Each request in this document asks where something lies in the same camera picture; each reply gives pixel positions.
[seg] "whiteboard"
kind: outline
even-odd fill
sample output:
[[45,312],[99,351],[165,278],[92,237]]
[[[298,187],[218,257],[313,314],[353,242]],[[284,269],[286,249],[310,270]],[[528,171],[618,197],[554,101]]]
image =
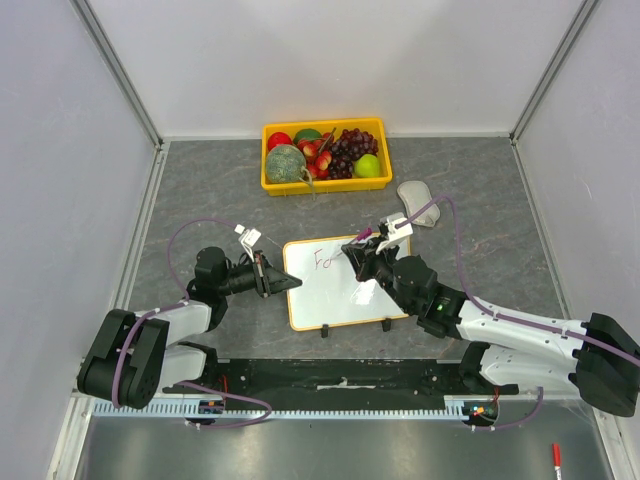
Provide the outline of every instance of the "whiteboard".
[[[289,323],[296,331],[339,327],[405,318],[375,280],[357,282],[340,246],[354,236],[290,242],[284,246],[285,271],[302,280],[287,291]],[[397,258],[409,255],[408,241],[400,244]]]

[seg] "green apple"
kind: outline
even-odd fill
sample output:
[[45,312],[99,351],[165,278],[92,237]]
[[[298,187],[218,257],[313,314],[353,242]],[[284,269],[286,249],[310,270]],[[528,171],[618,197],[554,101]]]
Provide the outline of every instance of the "green apple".
[[355,163],[355,174],[363,178],[373,178],[380,176],[380,161],[375,155],[367,153],[360,157]]

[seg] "yellow plastic tray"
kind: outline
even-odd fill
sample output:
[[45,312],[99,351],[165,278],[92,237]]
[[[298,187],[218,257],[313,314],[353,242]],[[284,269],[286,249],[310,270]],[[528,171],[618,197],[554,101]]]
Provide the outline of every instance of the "yellow plastic tray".
[[359,128],[366,130],[378,140],[378,159],[380,160],[381,176],[376,178],[349,178],[345,180],[314,180],[316,193],[329,192],[353,192],[358,190],[381,190],[393,178],[391,172],[391,158],[387,147],[387,138],[384,135],[384,125],[379,118],[348,118],[344,120],[322,120],[318,122],[297,123],[272,123],[262,129],[262,168],[260,183],[269,195],[300,195],[311,193],[311,187],[304,182],[295,183],[271,183],[265,174],[267,162],[267,140],[275,132],[285,132],[291,138],[303,128],[315,128],[320,133],[331,132],[336,127],[335,138],[339,138],[343,129],[353,130]]

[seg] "white wall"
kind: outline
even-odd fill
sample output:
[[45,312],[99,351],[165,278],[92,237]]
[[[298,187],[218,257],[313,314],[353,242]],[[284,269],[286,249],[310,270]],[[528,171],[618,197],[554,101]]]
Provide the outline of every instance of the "white wall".
[[[640,341],[640,3],[601,2],[521,141],[573,312]],[[640,414],[630,421],[640,446]]]
[[507,132],[580,0],[92,0],[161,133]]
[[0,2],[0,476],[42,479],[153,149],[69,2]]

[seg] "red marker writing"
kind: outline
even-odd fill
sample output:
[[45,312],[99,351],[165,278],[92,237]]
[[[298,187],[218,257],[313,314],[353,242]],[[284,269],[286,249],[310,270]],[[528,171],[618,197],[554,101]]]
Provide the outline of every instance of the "red marker writing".
[[562,480],[562,472],[560,466],[562,465],[562,458],[560,457],[560,446],[557,443],[552,444],[553,447],[553,468],[556,471],[556,480]]

